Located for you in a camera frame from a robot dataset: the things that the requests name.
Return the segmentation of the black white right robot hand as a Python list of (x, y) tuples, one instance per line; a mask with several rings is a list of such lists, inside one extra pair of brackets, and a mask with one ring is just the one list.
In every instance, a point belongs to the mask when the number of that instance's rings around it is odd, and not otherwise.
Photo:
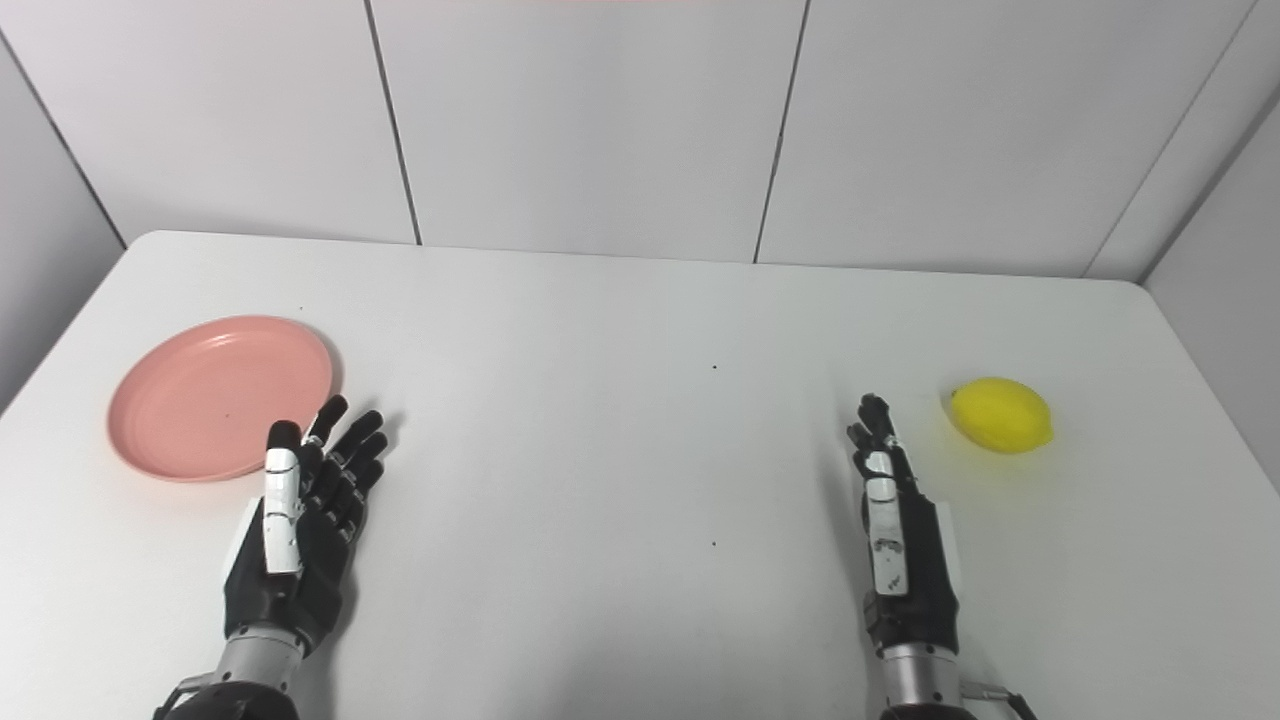
[(960, 606), (940, 507), (918, 484), (888, 404), (878, 395), (863, 395), (847, 437), (861, 477), (860, 514), (872, 574), (864, 619), (874, 647), (884, 653), (900, 644), (923, 644), (957, 653)]

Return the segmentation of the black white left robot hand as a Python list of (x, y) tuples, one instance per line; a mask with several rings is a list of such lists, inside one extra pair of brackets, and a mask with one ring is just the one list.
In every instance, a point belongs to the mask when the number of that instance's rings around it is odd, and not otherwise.
[(268, 433), (262, 495), (223, 585), (227, 638), (252, 626), (292, 634), (312, 653), (337, 628), (343, 583), (385, 468), (384, 418), (370, 410), (332, 436), (349, 404), (332, 396), (303, 428)]

